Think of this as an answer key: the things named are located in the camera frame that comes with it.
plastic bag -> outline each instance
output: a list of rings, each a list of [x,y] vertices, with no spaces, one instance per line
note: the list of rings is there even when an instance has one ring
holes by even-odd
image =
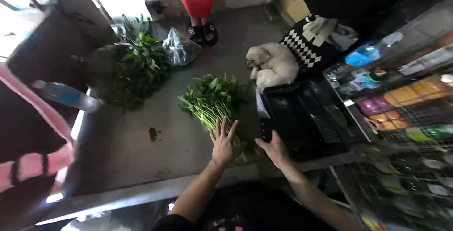
[[[172,27],[162,46],[167,50],[172,64],[175,66],[187,65],[201,53],[201,46],[184,36]]]
[[[61,228],[61,231],[131,231],[120,220],[112,217],[111,211],[100,211],[80,216]]]

person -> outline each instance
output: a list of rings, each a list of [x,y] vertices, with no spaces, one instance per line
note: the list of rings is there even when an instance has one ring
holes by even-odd
[[[213,46],[218,41],[217,30],[209,22],[214,0],[181,0],[190,15],[189,38],[197,44]]]
[[[256,143],[288,179],[303,206],[282,192],[257,183],[220,188],[210,199],[226,164],[234,157],[231,141],[238,123],[234,122],[227,135],[227,118],[222,126],[217,121],[216,134],[210,131],[214,144],[211,161],[176,200],[171,212],[156,222],[154,231],[359,230],[345,211],[296,168],[275,130],[270,143],[261,139],[256,139]]]

plastic wrapping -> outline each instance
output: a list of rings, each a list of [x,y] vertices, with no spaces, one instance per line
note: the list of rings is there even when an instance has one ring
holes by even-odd
[[[175,28],[171,28],[162,46],[167,50],[171,62],[175,66],[187,65],[200,54],[202,48],[184,36]]]

black slide sandal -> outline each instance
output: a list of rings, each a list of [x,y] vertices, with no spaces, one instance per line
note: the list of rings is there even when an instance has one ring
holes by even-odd
[[[204,38],[204,32],[203,32],[203,26],[191,26],[189,27],[189,38],[196,44],[200,45],[203,47],[205,38]]]
[[[214,37],[211,40],[209,40],[209,41],[206,38],[204,39],[206,44],[209,45],[209,46],[215,45],[219,38],[217,36],[217,30],[214,27],[214,24],[208,22],[206,24],[203,24],[203,28],[204,28],[204,35],[205,36],[210,35],[210,34],[214,35]]]

dog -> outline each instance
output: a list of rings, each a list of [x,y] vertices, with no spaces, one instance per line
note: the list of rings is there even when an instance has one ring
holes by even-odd
[[[299,65],[289,48],[281,43],[265,43],[251,47],[246,55],[247,66],[253,68],[250,78],[256,80],[260,93],[267,87],[292,83]]]

